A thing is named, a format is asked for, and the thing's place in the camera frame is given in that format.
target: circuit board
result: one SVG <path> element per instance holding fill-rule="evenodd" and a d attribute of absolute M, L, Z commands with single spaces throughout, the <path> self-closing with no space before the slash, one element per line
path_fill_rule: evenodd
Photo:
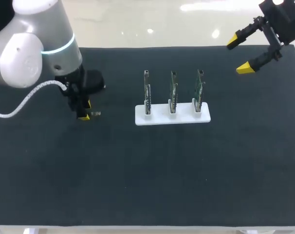
<path fill-rule="evenodd" d="M 203 70 L 198 70 L 198 76 L 195 84 L 195 111 L 201 112 L 203 102 L 203 83 L 202 78 L 204 76 Z"/>
<path fill-rule="evenodd" d="M 149 71 L 144 71 L 144 91 L 146 101 L 146 115 L 151 114 L 151 84 L 149 80 Z"/>
<path fill-rule="evenodd" d="M 171 113 L 176 113 L 177 103 L 178 103 L 178 78 L 176 72 L 171 72 L 171 80 L 170 80 L 170 111 Z"/>

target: tiled floor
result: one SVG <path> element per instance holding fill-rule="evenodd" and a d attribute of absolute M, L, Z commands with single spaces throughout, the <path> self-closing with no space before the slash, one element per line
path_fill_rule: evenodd
<path fill-rule="evenodd" d="M 22 234 L 23 228 L 1 228 L 2 234 Z M 95 230 L 82 228 L 41 229 L 39 234 L 236 234 L 235 231 L 143 231 L 143 230 Z"/>

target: white cable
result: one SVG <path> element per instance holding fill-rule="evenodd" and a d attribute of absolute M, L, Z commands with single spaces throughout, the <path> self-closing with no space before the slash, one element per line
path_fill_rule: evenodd
<path fill-rule="evenodd" d="M 38 86 L 36 86 L 30 93 L 28 96 L 25 97 L 25 99 L 21 102 L 21 104 L 13 111 L 11 112 L 10 114 L 7 114 L 7 115 L 4 115 L 4 114 L 0 114 L 0 118 L 11 118 L 13 116 L 15 116 L 22 108 L 23 106 L 28 102 L 28 100 L 41 88 L 47 86 L 47 85 L 51 85 L 51 84 L 54 84 L 54 85 L 57 85 L 59 86 L 63 91 L 66 91 L 67 90 L 67 87 L 62 84 L 61 82 L 59 81 L 56 81 L 56 80 L 50 80 L 50 81 L 46 81 L 46 82 L 43 82 L 41 84 L 39 84 Z"/>

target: white holder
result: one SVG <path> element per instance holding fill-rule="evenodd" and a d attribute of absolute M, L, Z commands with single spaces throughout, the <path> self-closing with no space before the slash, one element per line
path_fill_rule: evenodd
<path fill-rule="evenodd" d="M 209 123 L 211 118 L 208 104 L 203 102 L 201 112 L 196 112 L 194 102 L 193 98 L 191 103 L 177 103 L 174 114 L 170 112 L 170 100 L 167 104 L 151 105 L 150 115 L 146 115 L 145 104 L 138 105 L 135 108 L 136 125 Z"/>

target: black work surface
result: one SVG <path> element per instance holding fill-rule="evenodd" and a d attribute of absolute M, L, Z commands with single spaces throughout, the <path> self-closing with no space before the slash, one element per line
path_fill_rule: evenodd
<path fill-rule="evenodd" d="M 91 98 L 102 115 L 75 120 L 47 87 L 0 119 L 0 225 L 295 226 L 295 48 L 257 74 L 235 72 L 266 48 L 82 49 L 106 79 Z M 171 70 L 190 102 L 198 68 L 210 123 L 135 125 L 145 69 L 157 104 Z M 0 111 L 26 93 L 0 87 Z"/>

